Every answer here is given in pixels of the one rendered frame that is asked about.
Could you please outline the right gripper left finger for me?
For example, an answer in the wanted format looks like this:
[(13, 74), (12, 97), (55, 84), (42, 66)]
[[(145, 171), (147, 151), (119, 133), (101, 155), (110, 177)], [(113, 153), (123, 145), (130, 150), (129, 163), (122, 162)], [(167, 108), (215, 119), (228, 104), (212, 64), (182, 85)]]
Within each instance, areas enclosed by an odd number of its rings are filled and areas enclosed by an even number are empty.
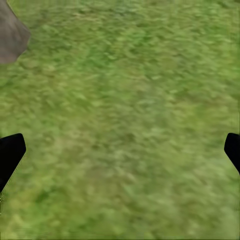
[(0, 138), (0, 193), (26, 153), (22, 133)]

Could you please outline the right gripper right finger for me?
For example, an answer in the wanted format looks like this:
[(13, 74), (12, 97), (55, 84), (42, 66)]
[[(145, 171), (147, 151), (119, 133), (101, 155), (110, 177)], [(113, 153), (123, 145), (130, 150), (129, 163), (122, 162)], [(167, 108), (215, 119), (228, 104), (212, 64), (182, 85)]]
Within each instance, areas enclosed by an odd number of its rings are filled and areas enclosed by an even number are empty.
[(227, 135), (224, 151), (240, 173), (240, 135), (229, 133)]

